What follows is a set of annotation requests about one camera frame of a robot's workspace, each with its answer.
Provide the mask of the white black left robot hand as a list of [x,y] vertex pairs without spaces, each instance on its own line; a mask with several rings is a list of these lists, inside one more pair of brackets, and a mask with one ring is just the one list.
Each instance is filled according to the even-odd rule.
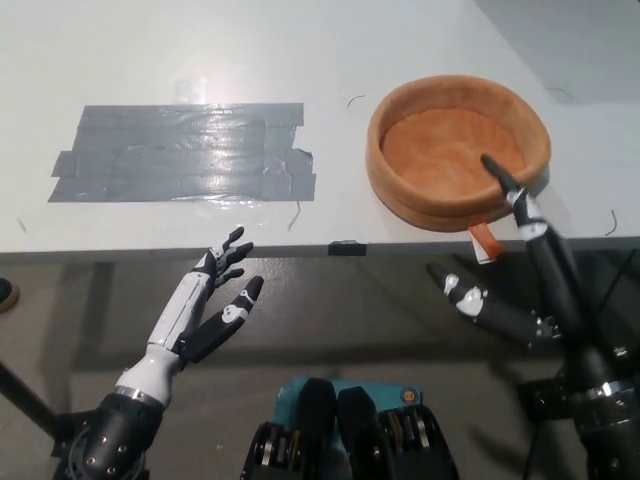
[[184,275],[146,342],[144,356],[117,380],[117,394],[166,409],[173,378],[187,364],[213,353],[245,323],[264,283],[260,276],[253,277],[231,303],[208,320],[202,319],[214,291],[244,273],[235,265],[247,257],[253,244],[237,245],[243,234],[242,226],[233,230],[220,248],[207,250]]

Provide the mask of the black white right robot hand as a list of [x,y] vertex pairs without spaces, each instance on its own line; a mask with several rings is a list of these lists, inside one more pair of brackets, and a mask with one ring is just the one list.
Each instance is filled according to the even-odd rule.
[[429,263],[426,271],[462,317],[499,338],[529,348],[559,340],[567,388],[576,397],[591,400],[621,392],[627,374],[604,340],[564,239],[523,184],[490,155],[482,154],[481,162],[498,181],[512,210],[552,322],[521,312],[486,289],[465,286],[458,275],[440,264]]

